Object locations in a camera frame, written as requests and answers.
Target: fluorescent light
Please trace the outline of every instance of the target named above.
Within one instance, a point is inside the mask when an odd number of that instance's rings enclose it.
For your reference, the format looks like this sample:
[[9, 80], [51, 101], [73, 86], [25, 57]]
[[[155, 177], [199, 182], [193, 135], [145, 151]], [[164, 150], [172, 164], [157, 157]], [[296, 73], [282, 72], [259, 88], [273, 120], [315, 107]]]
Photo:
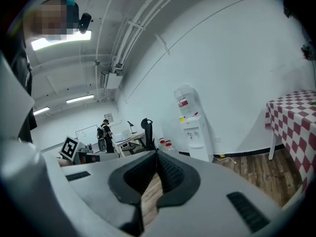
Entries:
[[84, 100], [84, 99], [89, 99], [89, 98], [94, 98], [93, 95], [89, 95], [89, 96], [84, 96], [84, 97], [78, 97], [78, 98], [74, 98], [74, 99], [70, 99], [67, 100], [67, 104], [72, 103], [72, 102], [76, 102], [76, 101], [80, 101], [80, 100]]
[[70, 41], [77, 41], [77, 40], [89, 40], [91, 39], [91, 31], [86, 31], [85, 34], [81, 34], [80, 32], [75, 32], [74, 34], [69, 34], [66, 36], [66, 40], [60, 40], [56, 42], [49, 42], [45, 38], [37, 39], [31, 42], [33, 50], [39, 50], [41, 48], [56, 45], [60, 43], [70, 42]]
[[34, 116], [35, 116], [35, 115], [37, 115], [37, 114], [39, 114], [39, 113], [46, 112], [46, 111], [48, 111], [48, 110], [49, 110], [49, 107], [45, 107], [45, 108], [40, 109], [40, 110], [38, 110], [38, 111], [36, 111], [36, 112], [33, 112], [33, 114], [34, 114]]

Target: checkered tablecloth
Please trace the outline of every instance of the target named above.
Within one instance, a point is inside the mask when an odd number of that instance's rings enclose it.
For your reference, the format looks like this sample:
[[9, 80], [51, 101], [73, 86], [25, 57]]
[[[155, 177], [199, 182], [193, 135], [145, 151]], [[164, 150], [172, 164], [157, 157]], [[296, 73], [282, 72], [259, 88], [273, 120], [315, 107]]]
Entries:
[[265, 126], [271, 127], [291, 154], [303, 191], [316, 173], [316, 92], [294, 91], [267, 103]]

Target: ceiling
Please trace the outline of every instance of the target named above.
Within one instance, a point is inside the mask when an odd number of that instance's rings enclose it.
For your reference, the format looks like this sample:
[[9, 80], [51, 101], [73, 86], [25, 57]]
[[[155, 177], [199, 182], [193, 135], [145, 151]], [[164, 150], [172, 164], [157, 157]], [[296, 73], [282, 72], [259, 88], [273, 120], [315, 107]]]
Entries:
[[[44, 0], [33, 0], [30, 7], [35, 7]], [[91, 40], [74, 41], [49, 46], [33, 51], [31, 42], [27, 41], [27, 55], [33, 67], [32, 97], [35, 100], [34, 110], [50, 107], [45, 115], [78, 107], [96, 101], [112, 101], [115, 90], [99, 89], [96, 97], [83, 102], [66, 104], [66, 100], [87, 94], [96, 95], [95, 60], [100, 27], [97, 75], [108, 68], [110, 59], [115, 53], [114, 45], [120, 26], [126, 18], [132, 19], [146, 0], [112, 0], [103, 25], [101, 22], [110, 0], [76, 0], [79, 5], [79, 16], [87, 12], [92, 16], [89, 30]]]

